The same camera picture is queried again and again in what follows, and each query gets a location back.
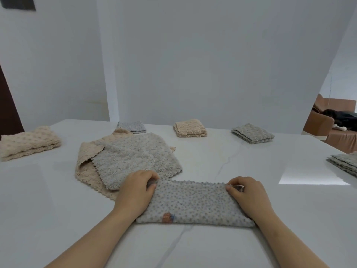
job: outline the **folded towel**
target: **folded towel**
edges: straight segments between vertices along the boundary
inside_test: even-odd
[[[357,177],[357,151],[350,154],[331,155],[328,162]]]
[[[118,122],[117,128],[122,128],[132,132],[133,134],[142,134],[146,132],[146,128],[141,121],[134,122]]]
[[[207,130],[198,119],[176,122],[173,126],[178,137],[206,137]]]
[[[253,227],[224,183],[159,180],[138,223],[182,223]]]
[[[273,140],[275,137],[273,134],[267,132],[266,130],[254,126],[250,123],[247,123],[242,127],[233,128],[232,133],[238,135],[249,144],[268,142]]]
[[[105,148],[92,162],[108,190],[119,189],[127,175],[141,169],[157,172],[160,179],[169,179],[182,171],[170,147],[154,133],[97,143]]]
[[[105,136],[99,140],[91,141],[89,143],[83,142],[78,152],[76,165],[77,180],[89,185],[105,197],[110,198],[111,200],[116,200],[119,190],[112,191],[105,188],[103,181],[100,179],[100,176],[93,165],[92,158],[104,149],[104,146],[100,145],[98,141],[111,143],[119,138],[131,136],[134,136],[131,132],[118,128],[115,129],[111,135]],[[174,152],[176,148],[170,147],[170,149]]]
[[[0,141],[0,158],[2,161],[9,161],[59,146],[60,138],[50,127],[41,126],[29,132],[3,135]]]

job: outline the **left hand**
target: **left hand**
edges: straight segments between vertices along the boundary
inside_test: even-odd
[[[139,217],[148,207],[156,188],[156,184],[152,184],[146,189],[151,178],[158,180],[159,176],[151,170],[139,170],[129,174],[120,187],[113,213],[121,213],[131,221]]]

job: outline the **beige towel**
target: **beige towel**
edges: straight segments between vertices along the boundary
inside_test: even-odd
[[[59,146],[60,138],[50,127],[41,126],[25,133],[3,135],[0,141],[0,158],[2,161],[9,161]]]
[[[115,129],[115,131],[111,135],[105,136],[99,140],[114,142],[120,137],[131,136],[134,136],[131,132],[122,128],[118,128]],[[105,188],[105,185],[100,179],[100,176],[95,170],[95,167],[91,160],[95,155],[97,155],[104,149],[103,145],[98,145],[97,143],[98,140],[89,143],[83,142],[81,144],[78,152],[78,159],[76,165],[76,178],[79,181],[91,186],[94,190],[98,191],[107,198],[115,200],[119,193],[119,190],[111,191]]]
[[[177,137],[206,137],[207,131],[198,119],[176,122],[173,126]]]

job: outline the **white table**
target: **white table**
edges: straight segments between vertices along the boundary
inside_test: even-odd
[[[181,162],[174,179],[227,182],[252,176],[279,217],[331,267],[356,267],[357,179],[325,159],[337,149],[307,135],[275,134],[250,145],[229,130],[178,138],[172,126],[145,125]],[[0,267],[43,267],[104,218],[114,203],[74,178],[83,141],[116,124],[64,120],[52,129],[62,147],[0,163]],[[108,267],[277,267],[256,228],[133,225]]]

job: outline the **grey dotted towel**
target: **grey dotted towel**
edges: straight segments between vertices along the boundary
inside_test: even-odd
[[[146,133],[146,128],[141,121],[134,122],[118,122],[117,128],[122,128],[132,132],[133,134]]]
[[[138,223],[182,223],[253,227],[224,183],[159,180]]]
[[[112,143],[97,140],[104,150],[92,162],[108,190],[117,190],[125,177],[138,170],[153,170],[167,180],[182,171],[170,147],[157,134],[119,138]]]
[[[242,127],[233,128],[232,133],[238,135],[249,144],[268,142],[273,140],[275,137],[273,134],[267,132],[266,130],[254,126],[250,123],[247,123]]]
[[[357,151],[350,154],[331,155],[328,162],[357,177]]]

